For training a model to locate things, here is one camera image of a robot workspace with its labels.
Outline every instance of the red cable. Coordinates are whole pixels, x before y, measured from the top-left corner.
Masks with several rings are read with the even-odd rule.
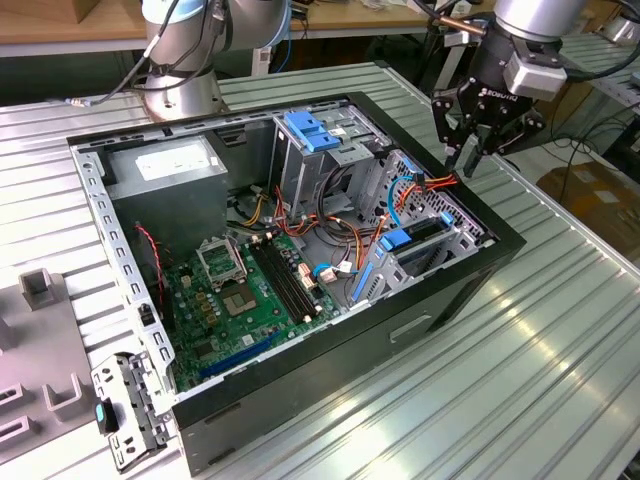
[[[153,237],[149,232],[147,232],[140,225],[136,225],[136,230],[142,232],[142,234],[147,237],[149,243],[151,244],[151,249],[153,250],[153,256],[156,259],[156,269],[158,270],[158,288],[160,289],[160,305],[162,305],[162,268],[160,267],[160,256],[158,255],[158,249],[156,247],[156,242],[153,240]]]

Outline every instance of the slotted aluminum table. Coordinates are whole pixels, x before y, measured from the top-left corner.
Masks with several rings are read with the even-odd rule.
[[[368,93],[435,155],[429,102],[374,64],[223,82],[232,108]],[[92,365],[139,343],[65,137],[148,122],[138,99],[0,109],[0,286],[65,275]],[[527,240],[451,324],[200,478],[615,478],[640,447],[640,274],[499,158],[470,187]],[[116,477],[95,424],[0,478]],[[179,445],[127,478],[186,478]]]

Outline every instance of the sticker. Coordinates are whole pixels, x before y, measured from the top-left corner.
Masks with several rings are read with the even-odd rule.
[[[136,159],[136,165],[142,178],[148,182],[169,175],[209,167],[211,160],[200,146],[189,145],[164,152],[140,155]]]
[[[587,172],[586,170],[576,170],[573,172],[573,174],[584,183],[591,183],[597,180],[597,178],[594,177],[591,172]]]
[[[253,345],[253,337],[251,335],[245,335],[244,337],[242,337],[242,341],[245,347],[248,347],[249,345]]]
[[[346,260],[340,262],[340,264],[338,265],[338,270],[340,270],[343,273],[351,273],[351,266],[353,264],[351,262],[348,262]]]
[[[600,197],[600,200],[602,200],[604,203],[618,203],[620,201],[618,197],[616,197],[609,190],[599,190],[595,192],[595,194],[598,195],[598,197]]]
[[[333,130],[329,130],[329,133],[334,137],[339,137],[340,135],[347,134],[347,132],[344,131],[344,128],[334,128]]]

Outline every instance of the blue plastic clip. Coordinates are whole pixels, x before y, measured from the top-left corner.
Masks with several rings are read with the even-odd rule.
[[[340,139],[329,134],[322,122],[309,112],[285,113],[287,126],[304,142],[310,152],[329,150],[341,145]]]

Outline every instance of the cardboard box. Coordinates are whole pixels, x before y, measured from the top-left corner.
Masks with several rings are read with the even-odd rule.
[[[0,0],[0,10],[66,23],[80,23],[100,0]]]
[[[538,187],[556,201],[566,168],[556,168]],[[640,195],[598,162],[571,168],[563,206],[631,262],[640,261]]]

